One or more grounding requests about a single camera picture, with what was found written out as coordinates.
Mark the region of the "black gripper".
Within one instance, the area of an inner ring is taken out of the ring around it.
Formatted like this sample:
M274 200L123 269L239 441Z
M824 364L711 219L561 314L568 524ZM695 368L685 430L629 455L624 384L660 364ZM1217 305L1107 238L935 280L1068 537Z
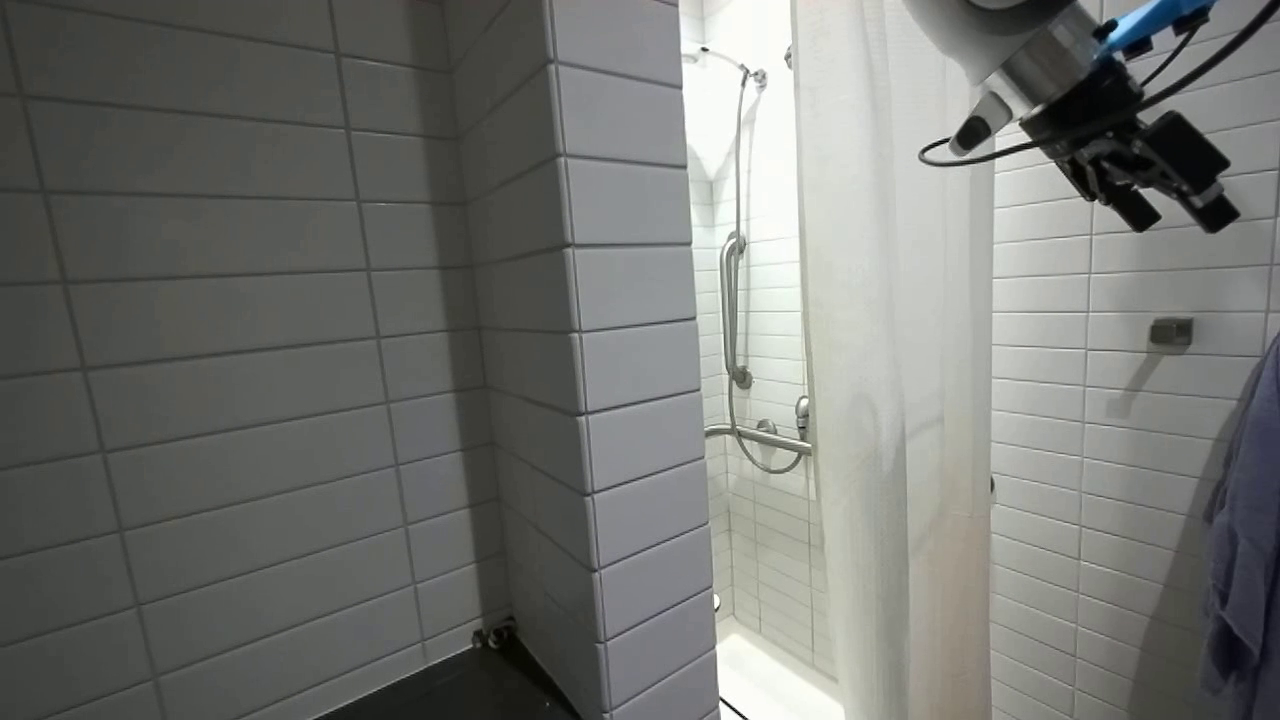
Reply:
M1179 112L1138 115L1142 91L1118 58L1094 65L1075 86L1024 121L1030 143L1064 169L1073 187L1112 207L1133 231L1161 212L1135 187L1161 187L1202 231L1225 231L1241 207L1221 174L1230 160Z

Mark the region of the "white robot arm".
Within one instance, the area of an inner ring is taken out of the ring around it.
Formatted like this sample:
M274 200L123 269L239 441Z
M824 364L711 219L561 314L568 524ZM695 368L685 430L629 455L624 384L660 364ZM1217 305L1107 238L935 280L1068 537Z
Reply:
M1161 32L1190 41L1217 0L1142 0L1094 18L1079 0L909 0L922 36L981 86L967 115L919 148L928 169L990 162L990 141L1017 122L1091 205L1133 231L1161 219L1152 193L1202 231L1241 207L1221 174L1230 160L1179 112L1149 121L1154 96L1127 73Z

